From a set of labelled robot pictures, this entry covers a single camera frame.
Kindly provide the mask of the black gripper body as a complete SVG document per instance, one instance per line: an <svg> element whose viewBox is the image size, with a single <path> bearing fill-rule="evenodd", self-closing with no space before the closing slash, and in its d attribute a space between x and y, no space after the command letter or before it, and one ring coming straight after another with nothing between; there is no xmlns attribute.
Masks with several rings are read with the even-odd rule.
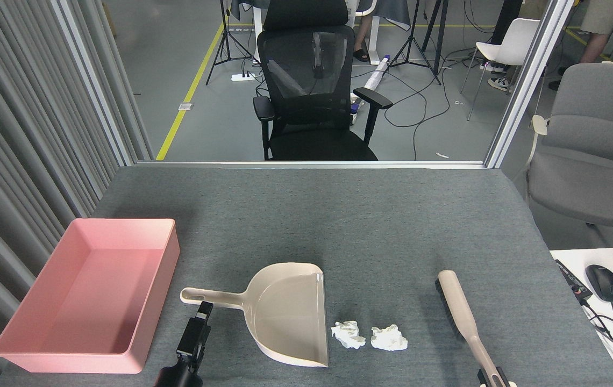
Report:
<svg viewBox="0 0 613 387"><path fill-rule="evenodd" d="M178 359L176 365L161 368L154 386L203 386L203 380L195 362Z"/></svg>

